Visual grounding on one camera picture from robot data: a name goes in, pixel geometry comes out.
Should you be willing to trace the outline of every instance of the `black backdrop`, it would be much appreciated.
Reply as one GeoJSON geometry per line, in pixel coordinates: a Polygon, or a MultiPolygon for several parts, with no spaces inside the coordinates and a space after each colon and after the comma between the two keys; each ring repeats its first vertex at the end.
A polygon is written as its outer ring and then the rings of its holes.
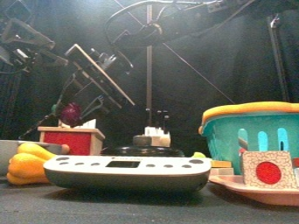
{"type": "MultiPolygon", "coordinates": [[[[103,29],[110,16],[138,1],[39,1],[34,28],[50,37],[60,56],[74,44],[86,50],[111,53],[103,29]]],[[[132,11],[146,21],[146,7],[132,11]]],[[[299,14],[281,14],[279,45],[285,57],[291,102],[298,102],[299,14]]],[[[124,15],[111,25],[111,36],[123,30],[136,31],[140,24],[124,15]]],[[[128,145],[134,135],[144,133],[146,113],[146,49],[134,57],[130,74],[114,71],[116,81],[136,105],[126,105],[98,120],[107,136],[106,146],[128,145]]],[[[219,105],[258,101],[282,101],[274,49],[266,17],[247,14],[235,17],[203,36],[186,35],[154,47],[154,109],[170,112],[172,147],[190,156],[195,151],[209,154],[205,138],[198,133],[202,113],[219,105]]],[[[14,119],[6,139],[16,139],[50,114],[58,101],[63,82],[70,76],[63,68],[36,67],[22,78],[14,119]]],[[[56,126],[50,120],[43,125],[56,126]]],[[[39,140],[34,132],[28,140],[39,140]]]]}

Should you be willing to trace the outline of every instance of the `black pot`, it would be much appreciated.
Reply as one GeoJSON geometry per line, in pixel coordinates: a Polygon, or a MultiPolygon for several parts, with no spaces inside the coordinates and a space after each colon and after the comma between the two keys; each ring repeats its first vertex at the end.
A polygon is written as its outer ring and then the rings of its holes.
{"type": "Polygon", "coordinates": [[[102,150],[100,155],[122,157],[185,157],[183,152],[172,149],[171,147],[136,145],[106,148],[102,150]]]}

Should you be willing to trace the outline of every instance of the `white tray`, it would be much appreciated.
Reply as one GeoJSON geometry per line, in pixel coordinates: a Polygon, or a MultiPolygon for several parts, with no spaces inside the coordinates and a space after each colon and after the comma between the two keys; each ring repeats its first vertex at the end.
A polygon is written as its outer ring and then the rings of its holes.
{"type": "Polygon", "coordinates": [[[279,206],[299,206],[299,189],[266,189],[246,186],[243,176],[210,176],[210,182],[225,186],[230,191],[262,203],[279,206]]]}

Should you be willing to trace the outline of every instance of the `wooden box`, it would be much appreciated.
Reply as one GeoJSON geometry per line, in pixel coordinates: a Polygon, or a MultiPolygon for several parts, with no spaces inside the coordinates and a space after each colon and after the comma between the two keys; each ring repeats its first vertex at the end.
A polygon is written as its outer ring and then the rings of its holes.
{"type": "Polygon", "coordinates": [[[60,127],[39,127],[40,142],[67,144],[71,155],[99,155],[106,136],[99,129],[70,129],[60,127]]]}

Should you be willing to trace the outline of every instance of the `metal rod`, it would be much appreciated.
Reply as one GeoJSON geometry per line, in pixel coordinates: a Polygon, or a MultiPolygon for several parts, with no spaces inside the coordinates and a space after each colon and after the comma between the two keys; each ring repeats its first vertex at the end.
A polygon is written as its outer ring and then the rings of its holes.
{"type": "MultiPolygon", "coordinates": [[[[147,5],[147,23],[150,24],[154,17],[154,6],[147,5]]],[[[152,126],[152,97],[154,97],[154,47],[146,48],[147,69],[146,69],[146,110],[148,112],[148,126],[152,126]]]]}
{"type": "Polygon", "coordinates": [[[287,82],[286,82],[286,69],[283,65],[283,57],[279,47],[279,37],[278,37],[278,27],[281,23],[279,15],[277,14],[274,17],[267,18],[267,26],[269,26],[269,34],[271,38],[271,44],[274,49],[274,55],[275,55],[275,69],[281,84],[281,90],[283,95],[283,100],[286,102],[290,102],[290,94],[287,89],[287,82]]]}

